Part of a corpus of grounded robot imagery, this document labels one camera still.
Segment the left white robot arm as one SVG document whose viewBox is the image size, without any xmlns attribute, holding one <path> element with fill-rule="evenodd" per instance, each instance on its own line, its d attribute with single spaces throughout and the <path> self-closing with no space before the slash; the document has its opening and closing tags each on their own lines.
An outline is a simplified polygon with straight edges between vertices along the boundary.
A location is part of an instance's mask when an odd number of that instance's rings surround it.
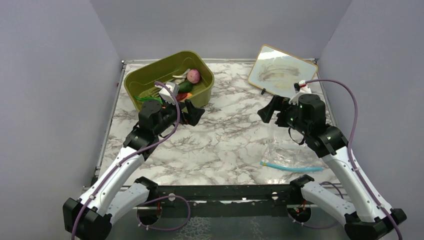
<svg viewBox="0 0 424 240">
<path fill-rule="evenodd" d="M 150 99 L 142 104 L 138 122 L 127 135 L 113 163 L 105 173 L 78 199 L 69 198 L 63 205 L 63 219 L 71 239 L 104 240 L 112 226 L 123 215 L 138 205 L 154 205 L 163 200 L 158 184 L 145 177 L 138 178 L 127 190 L 121 187 L 129 176 L 153 153 L 155 148 L 173 135 L 159 136 L 170 126 L 195 126 L 203 108 L 190 100 L 161 104 Z"/>
</svg>

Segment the clear zip top bag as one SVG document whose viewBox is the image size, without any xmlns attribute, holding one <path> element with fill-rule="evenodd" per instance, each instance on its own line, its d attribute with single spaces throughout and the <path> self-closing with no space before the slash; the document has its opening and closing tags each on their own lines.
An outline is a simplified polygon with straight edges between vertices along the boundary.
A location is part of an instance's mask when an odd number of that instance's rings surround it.
<svg viewBox="0 0 424 240">
<path fill-rule="evenodd" d="M 302 140 L 303 135 L 296 130 L 271 124 L 259 164 L 284 173 L 323 172 L 324 164 L 305 143 L 301 143 Z"/>
</svg>

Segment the white garlic piece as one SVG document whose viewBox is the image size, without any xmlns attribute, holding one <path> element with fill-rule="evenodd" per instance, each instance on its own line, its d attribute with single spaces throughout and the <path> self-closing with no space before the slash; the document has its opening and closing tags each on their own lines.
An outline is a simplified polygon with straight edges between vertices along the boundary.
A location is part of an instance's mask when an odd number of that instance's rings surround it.
<svg viewBox="0 0 424 240">
<path fill-rule="evenodd" d="M 186 79 L 187 78 L 187 75 L 188 75 L 188 73 L 191 71 L 191 69 L 190 68 L 188 68 L 183 74 L 180 74 L 180 75 L 173 75 L 172 76 L 172 78 L 174 78 L 174 79 Z"/>
</svg>

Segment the purple red onion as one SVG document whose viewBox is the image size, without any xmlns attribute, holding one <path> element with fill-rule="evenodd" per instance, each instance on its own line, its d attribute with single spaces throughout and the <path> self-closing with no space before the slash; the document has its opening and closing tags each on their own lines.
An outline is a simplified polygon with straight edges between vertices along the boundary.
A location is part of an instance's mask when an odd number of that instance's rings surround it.
<svg viewBox="0 0 424 240">
<path fill-rule="evenodd" d="M 192 84 L 197 84 L 201 80 L 201 74 L 197 69 L 191 69 L 186 76 L 187 80 Z"/>
</svg>

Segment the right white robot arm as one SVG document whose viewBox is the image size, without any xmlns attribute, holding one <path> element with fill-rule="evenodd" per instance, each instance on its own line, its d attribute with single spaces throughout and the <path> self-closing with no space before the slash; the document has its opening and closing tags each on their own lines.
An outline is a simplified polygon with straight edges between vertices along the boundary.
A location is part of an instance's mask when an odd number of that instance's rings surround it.
<svg viewBox="0 0 424 240">
<path fill-rule="evenodd" d="M 343 225 L 351 240 L 378 240 L 407 219 L 401 208 L 392 208 L 385 201 L 363 173 L 340 129 L 326 122 L 326 104 L 318 95 L 302 94 L 296 104 L 275 95 L 257 114 L 269 123 L 274 112 L 278 112 L 275 124 L 302 134 L 302 141 L 332 170 L 350 198 L 346 201 L 303 175 L 290 183 L 292 202 L 314 203 Z"/>
</svg>

